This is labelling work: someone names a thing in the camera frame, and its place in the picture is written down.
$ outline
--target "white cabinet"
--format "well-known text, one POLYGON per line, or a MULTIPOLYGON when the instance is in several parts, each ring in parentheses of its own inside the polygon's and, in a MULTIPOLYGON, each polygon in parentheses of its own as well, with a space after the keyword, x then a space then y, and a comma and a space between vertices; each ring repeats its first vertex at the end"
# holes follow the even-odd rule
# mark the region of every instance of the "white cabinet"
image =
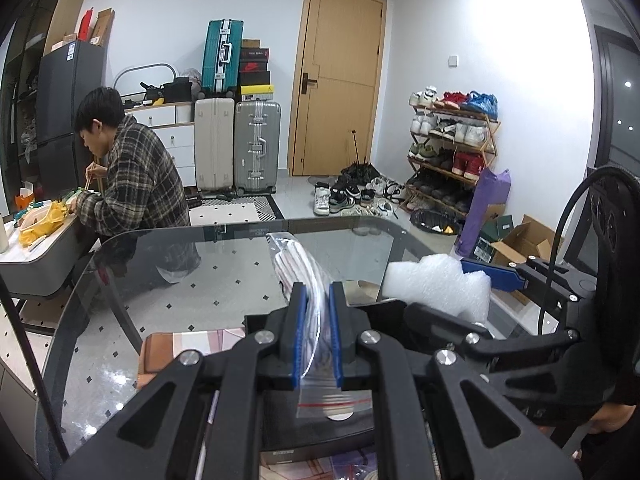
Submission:
POLYGON ((128 110, 127 114, 156 133, 174 160, 182 185, 195 186, 193 103, 146 106, 128 110))

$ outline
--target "black hair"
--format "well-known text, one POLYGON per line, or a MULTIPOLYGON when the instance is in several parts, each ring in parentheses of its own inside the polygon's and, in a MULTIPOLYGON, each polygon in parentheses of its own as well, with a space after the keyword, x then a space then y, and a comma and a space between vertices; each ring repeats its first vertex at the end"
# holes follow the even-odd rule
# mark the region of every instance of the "black hair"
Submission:
POLYGON ((115 88, 101 86, 91 90, 82 99, 74 123, 76 133, 80 133, 82 130, 90 132, 94 119, 112 128, 117 128, 122 122, 124 106, 120 94, 115 88))

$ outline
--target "red shoe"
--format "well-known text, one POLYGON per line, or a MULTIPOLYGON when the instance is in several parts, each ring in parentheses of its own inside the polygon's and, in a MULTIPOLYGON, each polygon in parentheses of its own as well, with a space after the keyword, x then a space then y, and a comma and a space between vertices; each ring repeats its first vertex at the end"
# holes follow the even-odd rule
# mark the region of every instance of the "red shoe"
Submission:
POLYGON ((468 95, 464 95, 461 92, 444 92, 442 101, 447 108, 453 110, 460 110, 460 103, 466 102, 468 95))
POLYGON ((451 173, 456 175, 464 175, 466 170, 466 165, 469 162, 469 154, 465 152, 456 152, 456 155, 453 157, 453 168, 451 173))
POLYGON ((469 180, 477 181, 480 178, 480 173, 484 170, 484 159, 482 155, 468 154, 468 163, 465 169, 465 178, 469 180))

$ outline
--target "silver suitcase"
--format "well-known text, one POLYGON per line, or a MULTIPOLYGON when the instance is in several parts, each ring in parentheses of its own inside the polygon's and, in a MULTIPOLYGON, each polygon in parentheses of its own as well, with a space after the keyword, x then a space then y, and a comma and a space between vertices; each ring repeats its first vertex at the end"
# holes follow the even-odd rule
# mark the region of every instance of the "silver suitcase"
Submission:
POLYGON ((253 101, 236 105, 234 183, 244 193, 276 192, 280 105, 253 101))
POLYGON ((193 137, 196 185, 200 189, 233 186, 234 100, 196 101, 193 137))

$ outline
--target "wooden shoe rack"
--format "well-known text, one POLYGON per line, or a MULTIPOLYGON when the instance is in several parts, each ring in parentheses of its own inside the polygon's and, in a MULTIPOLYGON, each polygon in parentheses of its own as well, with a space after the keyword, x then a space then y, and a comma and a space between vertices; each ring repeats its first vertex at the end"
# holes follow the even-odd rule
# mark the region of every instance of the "wooden shoe rack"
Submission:
MULTIPOLYGON (((437 140, 442 145, 443 148, 450 148, 450 149, 453 148, 454 155, 455 155, 455 151, 457 150, 460 150, 463 152, 469 152, 469 153, 479 153, 480 155, 482 155, 482 159, 484 160, 484 166, 486 168, 491 168, 493 166, 494 161, 498 156, 498 147, 495 142, 495 134, 500 128, 500 121, 494 121, 490 119, 486 114, 480 114, 476 112, 467 112, 464 110, 452 110, 449 108, 435 108, 435 107, 424 108, 421 106, 414 106, 413 108, 417 115, 432 113, 436 115, 439 118, 439 120, 452 119, 460 123, 470 123, 469 120, 473 120, 473 124, 477 126, 481 125, 481 123, 484 123, 484 125, 487 128, 488 137, 485 140, 484 144, 479 148, 476 148, 475 146, 469 146, 468 144, 464 144, 463 142, 455 142, 454 140, 449 140, 449 139, 446 139, 445 137, 441 137, 436 134, 426 134, 426 135, 420 134, 420 133, 415 134, 411 131, 409 131, 409 133, 411 134, 416 144, 425 142, 425 139, 437 140)), ((419 158, 415 158, 411 155, 407 156, 407 161, 409 162, 409 165, 411 165, 412 169, 414 170, 414 174, 416 174, 421 168, 426 168, 429 171, 442 174, 447 178, 457 180, 470 187, 476 186, 476 182, 471 179, 465 178, 462 175, 456 175, 455 173, 452 173, 451 171, 443 170, 442 168, 437 168, 435 166, 432 166, 428 162, 424 160, 420 160, 419 158)), ((466 213, 462 211, 458 211, 453 206, 445 204, 443 201, 438 200, 433 196, 426 195, 423 192, 420 192, 420 190, 418 190, 411 184, 405 184, 405 187, 409 191, 409 193, 407 195, 407 198, 400 205, 400 207, 403 210, 410 213, 411 211, 407 208, 407 204, 411 202, 411 200, 414 199, 414 197, 418 196, 420 198, 430 200, 431 202, 434 202, 443 206, 444 208, 448 209, 449 211, 451 211, 452 213, 454 213, 456 216, 460 218, 466 218, 466 213)))

